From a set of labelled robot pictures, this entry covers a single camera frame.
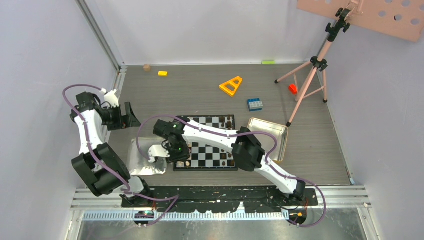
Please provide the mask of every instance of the yellow block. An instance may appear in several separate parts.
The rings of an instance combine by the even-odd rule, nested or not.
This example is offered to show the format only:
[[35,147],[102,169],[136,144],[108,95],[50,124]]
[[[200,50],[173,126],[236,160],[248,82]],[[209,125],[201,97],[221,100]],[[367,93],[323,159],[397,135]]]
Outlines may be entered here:
[[166,77],[166,76],[168,76],[168,72],[167,72],[167,71],[159,71],[159,72],[157,73],[157,75],[158,75],[158,76],[161,76],[161,77]]
[[234,94],[236,94],[237,89],[239,89],[242,82],[243,82],[243,78],[236,76],[235,78],[219,85],[219,89],[221,89],[222,91],[224,91],[226,94],[230,95],[231,97],[234,97]]

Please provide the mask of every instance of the lime green block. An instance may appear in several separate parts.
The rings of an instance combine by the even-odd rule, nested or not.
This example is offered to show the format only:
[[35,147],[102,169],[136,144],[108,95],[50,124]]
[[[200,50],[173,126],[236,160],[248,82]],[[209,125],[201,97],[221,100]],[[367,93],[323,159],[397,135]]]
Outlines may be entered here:
[[276,61],[262,61],[262,64],[276,64]]

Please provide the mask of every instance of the checkerboard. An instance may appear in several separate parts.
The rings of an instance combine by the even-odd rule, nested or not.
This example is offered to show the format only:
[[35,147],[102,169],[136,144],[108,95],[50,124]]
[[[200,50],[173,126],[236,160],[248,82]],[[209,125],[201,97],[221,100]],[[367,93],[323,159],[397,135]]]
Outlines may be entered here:
[[[228,129],[229,121],[231,122],[230,130],[235,129],[234,115],[184,117],[217,129]],[[224,125],[220,122],[220,118],[224,118]],[[188,147],[191,151],[190,158],[186,162],[179,161],[174,163],[174,171],[237,171],[233,156],[224,149],[199,142],[190,142]]]

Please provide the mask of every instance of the wall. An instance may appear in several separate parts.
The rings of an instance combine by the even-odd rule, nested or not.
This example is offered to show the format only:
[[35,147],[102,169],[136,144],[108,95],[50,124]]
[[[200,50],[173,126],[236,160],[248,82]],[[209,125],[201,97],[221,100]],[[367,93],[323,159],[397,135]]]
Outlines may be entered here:
[[115,69],[75,1],[2,1],[0,22],[1,238],[63,239],[80,142],[62,90],[110,88]]
[[90,3],[127,65],[303,62],[318,52],[333,22],[296,9],[294,0]]
[[343,152],[387,239],[424,233],[423,56],[423,39],[352,26],[326,57],[328,106]]

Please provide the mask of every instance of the blue lego brick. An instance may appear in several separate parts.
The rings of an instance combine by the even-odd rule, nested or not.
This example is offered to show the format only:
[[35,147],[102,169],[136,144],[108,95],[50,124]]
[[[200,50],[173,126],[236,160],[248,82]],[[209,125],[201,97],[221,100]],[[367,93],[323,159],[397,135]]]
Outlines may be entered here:
[[259,98],[252,98],[247,100],[247,107],[249,108],[249,112],[261,111],[264,105]]

